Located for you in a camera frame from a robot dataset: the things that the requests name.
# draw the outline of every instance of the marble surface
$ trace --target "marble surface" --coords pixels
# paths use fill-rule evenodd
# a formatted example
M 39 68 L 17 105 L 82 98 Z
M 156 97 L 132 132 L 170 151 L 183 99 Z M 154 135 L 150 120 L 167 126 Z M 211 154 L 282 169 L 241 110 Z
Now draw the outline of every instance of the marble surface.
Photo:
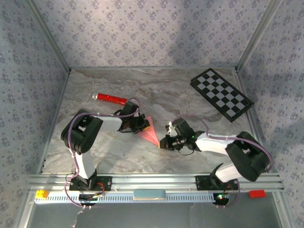
M 203 118 L 210 133 L 223 135 L 250 132 L 245 115 L 230 123 L 190 85 L 190 80 L 203 72 L 197 69 L 116 68 L 72 70 L 57 124 L 49 145 L 44 173 L 73 172 L 73 159 L 60 139 L 64 127 L 75 113 L 84 108 L 92 112 L 110 114 L 122 106 L 92 99 L 92 93 L 104 93 L 124 98 L 136 97 L 142 103 L 141 112 L 151 116 L 162 139 L 165 125 L 181 114 Z M 236 86 L 231 69 L 215 69 Z M 186 118 L 195 130 L 205 130 L 203 124 Z M 209 172 L 221 162 L 229 161 L 224 155 L 213 152 L 195 152 L 181 156 L 177 151 L 165 151 L 133 133 L 100 132 L 91 149 L 98 173 Z

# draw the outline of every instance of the patterned wallpaper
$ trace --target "patterned wallpaper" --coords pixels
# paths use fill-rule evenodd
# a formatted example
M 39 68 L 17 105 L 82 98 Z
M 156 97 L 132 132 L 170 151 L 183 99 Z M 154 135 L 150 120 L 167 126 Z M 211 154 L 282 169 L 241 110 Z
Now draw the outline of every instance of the patterned wallpaper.
M 0 1 L 0 227 L 37 171 L 66 73 L 22 0 Z
M 69 66 L 235 66 L 268 0 L 34 0 Z
M 304 227 L 304 2 L 283 0 L 241 76 Z

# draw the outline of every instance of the checkerboard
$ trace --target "checkerboard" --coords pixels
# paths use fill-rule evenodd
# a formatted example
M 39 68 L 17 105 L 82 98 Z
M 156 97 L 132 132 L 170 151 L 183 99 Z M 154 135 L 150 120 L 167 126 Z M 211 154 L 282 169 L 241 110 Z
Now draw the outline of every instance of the checkerboard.
M 212 68 L 192 79 L 190 85 L 230 122 L 253 105 L 251 100 Z

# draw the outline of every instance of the red cylinder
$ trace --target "red cylinder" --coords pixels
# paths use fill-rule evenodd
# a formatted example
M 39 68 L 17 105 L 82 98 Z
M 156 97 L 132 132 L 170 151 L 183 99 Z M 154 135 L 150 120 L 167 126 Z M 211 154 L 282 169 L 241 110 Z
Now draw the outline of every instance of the red cylinder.
M 93 99 L 112 102 L 112 103 L 120 104 L 120 105 L 125 105 L 125 103 L 127 102 L 127 99 L 120 98 L 117 96 L 110 96 L 107 94 L 93 94 Z

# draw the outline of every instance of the yellow block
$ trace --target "yellow block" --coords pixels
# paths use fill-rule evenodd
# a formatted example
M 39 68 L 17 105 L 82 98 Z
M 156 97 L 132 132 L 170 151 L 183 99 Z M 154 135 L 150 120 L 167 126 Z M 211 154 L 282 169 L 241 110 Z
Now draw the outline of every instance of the yellow block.
M 46 190 L 37 190 L 35 198 L 36 199 L 46 199 L 48 197 L 49 192 Z

